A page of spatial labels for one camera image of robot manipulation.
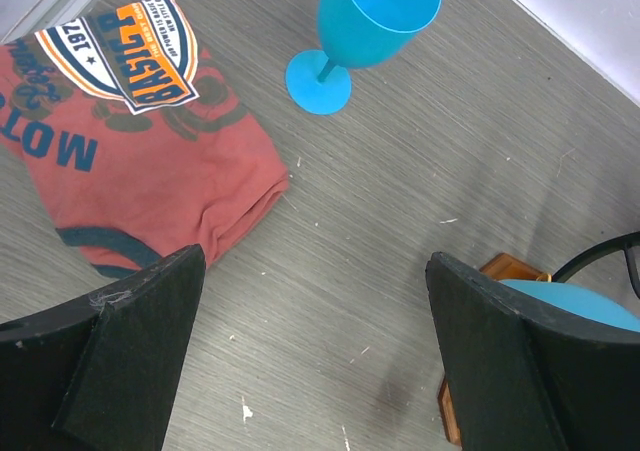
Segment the folded red t-shirt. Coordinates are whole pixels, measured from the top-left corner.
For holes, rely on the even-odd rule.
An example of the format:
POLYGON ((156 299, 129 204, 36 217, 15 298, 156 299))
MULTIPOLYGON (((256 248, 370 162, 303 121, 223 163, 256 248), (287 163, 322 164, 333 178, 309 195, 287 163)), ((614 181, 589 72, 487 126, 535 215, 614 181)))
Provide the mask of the folded red t-shirt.
POLYGON ((216 261, 289 185, 176 0, 91 12, 4 44, 1 141, 63 243, 108 278, 192 244, 216 261))

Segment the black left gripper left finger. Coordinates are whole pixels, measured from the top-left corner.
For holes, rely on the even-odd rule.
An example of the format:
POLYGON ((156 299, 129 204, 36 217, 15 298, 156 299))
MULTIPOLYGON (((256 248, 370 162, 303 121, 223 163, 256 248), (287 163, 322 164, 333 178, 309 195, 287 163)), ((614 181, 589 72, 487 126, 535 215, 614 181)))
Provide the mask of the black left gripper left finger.
POLYGON ((161 449, 204 277, 192 245, 3 323, 2 449, 161 449))

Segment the light blue wine glass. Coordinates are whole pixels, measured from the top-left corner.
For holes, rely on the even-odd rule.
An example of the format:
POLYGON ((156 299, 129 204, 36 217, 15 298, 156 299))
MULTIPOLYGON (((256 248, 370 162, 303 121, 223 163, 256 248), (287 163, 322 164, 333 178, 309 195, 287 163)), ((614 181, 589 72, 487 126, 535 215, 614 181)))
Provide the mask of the light blue wine glass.
POLYGON ((639 318, 595 291, 566 283, 504 279, 501 283, 574 315, 615 328, 639 332, 639 318))
POLYGON ((294 56, 285 71, 291 99, 304 111, 330 115, 348 102, 349 71, 394 57, 437 16, 442 0, 319 0, 321 47, 294 56))

